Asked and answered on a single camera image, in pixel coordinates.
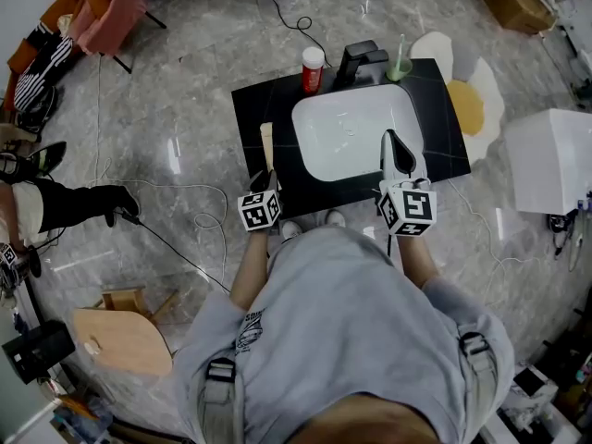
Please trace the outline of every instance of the strap buckle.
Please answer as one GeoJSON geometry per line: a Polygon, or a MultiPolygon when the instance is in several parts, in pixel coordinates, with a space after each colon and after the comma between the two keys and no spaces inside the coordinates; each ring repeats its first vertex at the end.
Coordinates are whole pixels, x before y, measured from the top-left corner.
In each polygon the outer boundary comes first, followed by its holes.
{"type": "Polygon", "coordinates": [[[237,375],[236,364],[227,358],[214,359],[207,365],[207,372],[205,373],[206,380],[224,381],[227,383],[234,383],[234,378],[237,375]]]}
{"type": "Polygon", "coordinates": [[[478,332],[467,332],[460,338],[462,353],[468,359],[489,350],[489,344],[478,332]]]}

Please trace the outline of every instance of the red bottle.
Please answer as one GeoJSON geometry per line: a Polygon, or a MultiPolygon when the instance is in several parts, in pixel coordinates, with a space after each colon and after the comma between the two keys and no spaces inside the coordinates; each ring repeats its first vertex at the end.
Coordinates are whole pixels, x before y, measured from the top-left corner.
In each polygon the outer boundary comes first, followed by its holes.
{"type": "Polygon", "coordinates": [[[321,87],[324,63],[325,53],[322,49],[311,46],[302,52],[302,86],[307,95],[317,93],[321,87]]]}

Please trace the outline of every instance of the black countertop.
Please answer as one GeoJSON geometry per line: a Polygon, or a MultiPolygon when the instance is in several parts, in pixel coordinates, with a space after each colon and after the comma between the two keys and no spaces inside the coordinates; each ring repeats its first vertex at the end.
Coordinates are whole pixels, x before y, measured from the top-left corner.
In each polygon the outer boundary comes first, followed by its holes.
{"type": "MultiPolygon", "coordinates": [[[[391,84],[385,77],[388,63],[361,66],[356,82],[342,90],[391,84]]],[[[334,92],[336,69],[325,69],[318,95],[334,92]]],[[[410,95],[424,135],[424,158],[432,182],[471,172],[461,127],[446,84],[434,59],[415,59],[413,71],[398,83],[410,95]]],[[[302,74],[269,80],[232,93],[242,149],[249,176],[266,169],[261,141],[262,123],[273,123],[274,168],[281,184],[283,218],[308,214],[376,196],[382,172],[325,182],[304,166],[292,108],[304,98],[302,74]]]]}

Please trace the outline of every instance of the white cap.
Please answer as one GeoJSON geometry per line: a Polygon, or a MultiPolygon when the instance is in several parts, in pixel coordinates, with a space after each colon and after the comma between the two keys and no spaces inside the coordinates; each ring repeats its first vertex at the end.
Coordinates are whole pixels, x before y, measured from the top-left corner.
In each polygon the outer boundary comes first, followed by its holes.
{"type": "Polygon", "coordinates": [[[319,69],[325,64],[325,53],[322,49],[310,46],[302,51],[302,62],[309,69],[319,69]]]}

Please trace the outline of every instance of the green cup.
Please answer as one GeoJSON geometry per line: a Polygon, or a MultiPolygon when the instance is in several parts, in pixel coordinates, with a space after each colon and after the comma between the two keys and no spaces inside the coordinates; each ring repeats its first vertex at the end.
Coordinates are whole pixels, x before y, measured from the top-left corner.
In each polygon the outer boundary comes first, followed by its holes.
{"type": "Polygon", "coordinates": [[[404,57],[399,64],[399,70],[397,70],[397,63],[395,62],[390,68],[387,69],[387,79],[393,82],[399,82],[413,69],[413,63],[411,59],[404,57]]]}

